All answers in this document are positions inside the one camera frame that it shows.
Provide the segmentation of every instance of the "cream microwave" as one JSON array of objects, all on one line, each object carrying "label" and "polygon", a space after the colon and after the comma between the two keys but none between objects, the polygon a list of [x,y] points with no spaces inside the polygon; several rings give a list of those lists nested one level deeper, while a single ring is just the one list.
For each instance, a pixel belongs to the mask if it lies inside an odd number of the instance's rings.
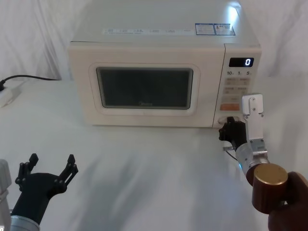
[{"label": "cream microwave", "polygon": [[261,48],[227,0],[96,0],[69,46],[93,125],[220,127],[240,117]]}]

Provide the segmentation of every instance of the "power cord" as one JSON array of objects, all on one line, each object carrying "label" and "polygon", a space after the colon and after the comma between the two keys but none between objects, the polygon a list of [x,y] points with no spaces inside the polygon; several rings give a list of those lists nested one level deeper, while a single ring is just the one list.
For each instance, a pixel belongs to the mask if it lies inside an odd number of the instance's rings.
[{"label": "power cord", "polygon": [[226,152],[229,156],[231,156],[234,160],[237,161],[237,159],[236,159],[233,155],[231,155],[227,150],[225,150],[225,152]]},{"label": "power cord", "polygon": [[57,80],[57,79],[52,79],[52,78],[42,78],[42,77],[38,77],[38,76],[29,76],[29,75],[10,76],[10,77],[7,77],[7,78],[0,81],[0,92],[5,89],[4,84],[5,84],[6,81],[8,81],[12,78],[18,78],[18,77],[36,78],[36,79],[41,79],[41,80]]}]

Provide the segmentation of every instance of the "sticker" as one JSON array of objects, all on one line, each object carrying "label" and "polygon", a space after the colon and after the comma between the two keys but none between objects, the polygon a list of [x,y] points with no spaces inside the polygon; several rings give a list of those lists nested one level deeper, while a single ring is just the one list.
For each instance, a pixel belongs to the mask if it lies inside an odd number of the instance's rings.
[{"label": "sticker", "polygon": [[195,35],[195,30],[104,29],[104,35]]},{"label": "sticker", "polygon": [[212,23],[195,23],[196,35],[215,35]]},{"label": "sticker", "polygon": [[215,34],[216,35],[231,35],[235,36],[233,27],[228,23],[219,23],[214,24]]}]

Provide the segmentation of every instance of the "brown cylinder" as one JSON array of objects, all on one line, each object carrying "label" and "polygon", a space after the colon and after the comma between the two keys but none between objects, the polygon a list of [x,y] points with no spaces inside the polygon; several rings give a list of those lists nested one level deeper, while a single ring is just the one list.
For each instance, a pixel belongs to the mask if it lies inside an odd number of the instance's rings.
[{"label": "brown cylinder", "polygon": [[277,208],[286,192],[288,173],[275,164],[260,164],[254,171],[252,204],[261,213]]}]

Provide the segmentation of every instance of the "black gripper mount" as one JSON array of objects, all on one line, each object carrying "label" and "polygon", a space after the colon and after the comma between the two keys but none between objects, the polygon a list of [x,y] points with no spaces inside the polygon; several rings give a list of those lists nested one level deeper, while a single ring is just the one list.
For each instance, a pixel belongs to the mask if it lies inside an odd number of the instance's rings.
[{"label": "black gripper mount", "polygon": [[68,184],[78,173],[74,155],[69,155],[65,169],[59,176],[50,173],[33,173],[31,171],[39,158],[32,154],[29,162],[19,165],[15,183],[22,192],[11,216],[22,216],[40,224],[50,199],[64,193]]}]

